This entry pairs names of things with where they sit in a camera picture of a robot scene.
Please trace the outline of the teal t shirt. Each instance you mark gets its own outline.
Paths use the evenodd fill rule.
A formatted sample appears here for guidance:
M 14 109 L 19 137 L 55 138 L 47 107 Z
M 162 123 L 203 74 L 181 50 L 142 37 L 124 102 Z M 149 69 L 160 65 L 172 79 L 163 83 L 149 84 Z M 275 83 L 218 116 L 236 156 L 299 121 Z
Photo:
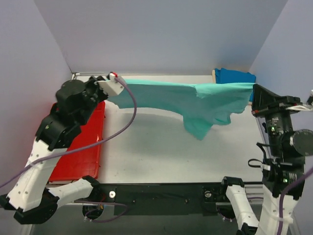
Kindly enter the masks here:
M 252 83 L 185 84 L 127 79 L 133 98 L 124 90 L 108 98 L 120 109 L 152 108 L 183 117 L 185 130 L 203 140 L 214 125 L 229 125 L 232 114 L 241 114 L 252 94 Z

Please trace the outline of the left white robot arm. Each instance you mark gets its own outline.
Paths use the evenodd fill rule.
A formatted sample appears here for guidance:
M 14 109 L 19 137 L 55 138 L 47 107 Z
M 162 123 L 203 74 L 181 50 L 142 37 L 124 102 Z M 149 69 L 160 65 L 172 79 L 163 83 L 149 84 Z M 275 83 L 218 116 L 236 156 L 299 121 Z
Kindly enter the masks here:
M 99 182 L 91 176 L 56 188 L 47 188 L 46 184 L 61 155 L 81 134 L 81 127 L 87 124 L 96 106 L 108 98 L 100 87 L 101 81 L 104 81 L 101 76 L 92 76 L 86 82 L 69 80 L 56 92 L 57 101 L 35 134 L 26 171 L 11 191 L 0 197 L 1 206 L 15 211 L 14 218 L 20 224 L 43 224 L 67 203 L 99 199 Z

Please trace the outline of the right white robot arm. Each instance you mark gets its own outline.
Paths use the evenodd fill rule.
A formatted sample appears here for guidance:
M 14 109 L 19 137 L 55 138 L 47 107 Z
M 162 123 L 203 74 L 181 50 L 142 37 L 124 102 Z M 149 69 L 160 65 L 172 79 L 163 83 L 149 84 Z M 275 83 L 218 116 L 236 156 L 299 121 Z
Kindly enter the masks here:
M 263 203 L 256 217 L 240 178 L 224 177 L 218 189 L 221 199 L 231 203 L 238 235 L 285 235 L 293 223 L 292 213 L 302 196 L 305 180 L 313 171 L 304 170 L 305 158 L 313 154 L 313 132 L 295 131 L 291 114 L 313 110 L 313 98 L 306 103 L 295 96 L 280 96 L 259 84 L 253 85 L 251 113 L 265 119 L 268 144 L 258 143 L 263 150 L 270 148 L 271 158 L 263 155 L 257 167 L 262 171 Z

